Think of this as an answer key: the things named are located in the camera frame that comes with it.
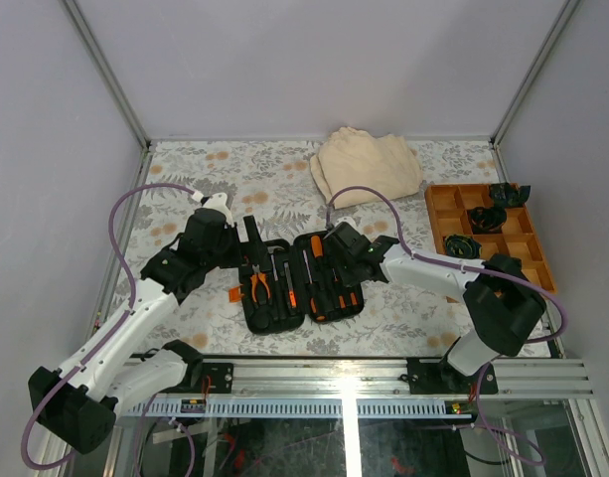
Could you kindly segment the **steel claw hammer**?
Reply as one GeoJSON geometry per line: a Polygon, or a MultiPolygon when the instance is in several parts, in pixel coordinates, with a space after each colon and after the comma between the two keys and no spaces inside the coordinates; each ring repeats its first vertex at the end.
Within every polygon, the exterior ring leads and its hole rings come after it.
{"type": "Polygon", "coordinates": [[[277,264],[276,264],[276,254],[278,252],[282,252],[284,251],[284,247],[282,245],[275,245],[275,244],[268,244],[266,246],[267,248],[267,253],[268,256],[270,258],[271,261],[271,268],[272,268],[272,274],[273,274],[273,279],[275,282],[277,282],[279,280],[279,274],[278,274],[278,269],[277,269],[277,264]]]}

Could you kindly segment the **orange black needle-nose pliers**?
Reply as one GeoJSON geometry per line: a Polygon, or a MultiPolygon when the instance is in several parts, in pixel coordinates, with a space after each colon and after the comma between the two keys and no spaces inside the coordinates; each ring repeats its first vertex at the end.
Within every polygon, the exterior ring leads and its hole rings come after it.
{"type": "Polygon", "coordinates": [[[251,297],[255,305],[267,305],[271,298],[271,291],[267,281],[267,275],[262,272],[258,265],[253,265],[251,282],[251,297]]]}

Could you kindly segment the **orange handled long screwdriver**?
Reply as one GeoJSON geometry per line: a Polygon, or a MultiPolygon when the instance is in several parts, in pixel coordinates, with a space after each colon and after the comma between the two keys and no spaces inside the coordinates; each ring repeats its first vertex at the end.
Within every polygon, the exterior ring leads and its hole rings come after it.
{"type": "Polygon", "coordinates": [[[324,255],[323,243],[320,236],[311,237],[311,247],[315,258],[321,258],[324,255]]]}

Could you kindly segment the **dark green tool case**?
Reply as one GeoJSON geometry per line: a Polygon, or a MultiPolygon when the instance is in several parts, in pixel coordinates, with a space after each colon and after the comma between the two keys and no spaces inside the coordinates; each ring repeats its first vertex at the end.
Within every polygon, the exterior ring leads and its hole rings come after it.
{"type": "Polygon", "coordinates": [[[289,242],[284,238],[263,240],[263,259],[261,263],[250,263],[244,256],[242,245],[243,264],[238,269],[238,285],[228,291],[228,300],[238,303],[242,307],[243,316],[248,331],[255,335],[272,335],[299,328],[306,319],[317,324],[330,324],[358,315],[365,308],[365,299],[362,287],[346,286],[341,281],[327,249],[323,246],[324,255],[315,258],[311,247],[311,237],[320,236],[323,242],[324,232],[314,232],[301,235],[289,242]],[[282,245],[284,251],[276,254],[276,264],[279,274],[277,282],[273,279],[271,261],[267,253],[268,244],[282,245]],[[302,251],[308,253],[310,268],[314,283],[318,290],[318,298],[326,316],[323,322],[317,322],[310,307],[308,276],[302,251]],[[297,309],[292,311],[288,304],[287,283],[284,273],[284,262],[288,261],[291,270],[292,282],[295,290],[297,309]],[[251,297],[252,266],[258,265],[267,275],[271,298],[267,305],[257,306],[251,297]],[[350,293],[355,292],[359,301],[358,306],[351,303],[350,293]],[[341,309],[338,300],[343,295],[346,308],[341,309]]]}

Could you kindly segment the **orange utility knife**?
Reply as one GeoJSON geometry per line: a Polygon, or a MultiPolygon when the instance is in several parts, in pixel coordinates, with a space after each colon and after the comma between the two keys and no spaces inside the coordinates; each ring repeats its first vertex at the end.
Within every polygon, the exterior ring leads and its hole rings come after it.
{"type": "Polygon", "coordinates": [[[293,286],[293,282],[292,282],[290,265],[289,265],[288,261],[284,262],[284,273],[285,273],[285,279],[286,279],[286,283],[287,283],[288,304],[289,304],[290,309],[292,311],[295,311],[297,309],[297,301],[296,301],[295,290],[294,290],[294,286],[293,286]]]}

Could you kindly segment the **large black orange screwdriver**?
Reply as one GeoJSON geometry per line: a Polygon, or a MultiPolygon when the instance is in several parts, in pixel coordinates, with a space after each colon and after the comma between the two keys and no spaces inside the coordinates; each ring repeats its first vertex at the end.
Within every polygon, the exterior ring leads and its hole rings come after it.
{"type": "Polygon", "coordinates": [[[312,277],[307,250],[304,249],[302,251],[302,253],[303,253],[303,259],[304,259],[304,263],[305,263],[305,267],[306,267],[306,273],[308,276],[308,288],[309,288],[311,311],[313,312],[313,317],[317,322],[323,322],[326,320],[326,316],[325,316],[323,309],[321,308],[321,305],[319,302],[318,290],[317,290],[317,287],[316,287],[313,277],[312,277]]]}

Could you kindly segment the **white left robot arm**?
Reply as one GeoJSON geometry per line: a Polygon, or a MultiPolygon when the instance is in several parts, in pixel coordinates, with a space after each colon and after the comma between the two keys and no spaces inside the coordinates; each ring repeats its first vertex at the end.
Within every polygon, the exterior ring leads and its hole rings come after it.
{"type": "Polygon", "coordinates": [[[260,240],[252,216],[240,241],[225,213],[200,208],[184,231],[156,253],[135,283],[135,296],[117,310],[75,354],[54,371],[38,368],[29,379],[37,422],[80,454],[96,449],[117,419],[162,391],[196,390],[204,378],[200,352],[180,339],[126,371],[135,347],[171,316],[215,268],[250,262],[260,240]]]}

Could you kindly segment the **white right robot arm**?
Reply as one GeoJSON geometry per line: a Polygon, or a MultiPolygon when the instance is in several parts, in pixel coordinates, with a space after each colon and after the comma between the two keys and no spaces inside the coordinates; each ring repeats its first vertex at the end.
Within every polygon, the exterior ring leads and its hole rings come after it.
{"type": "Polygon", "coordinates": [[[516,356],[546,311],[541,292],[506,255],[481,260],[411,252],[397,238],[369,240],[346,222],[328,231],[322,245],[348,286],[365,281],[411,285],[465,304],[473,328],[455,341],[438,370],[450,392],[465,390],[495,358],[516,356]]]}

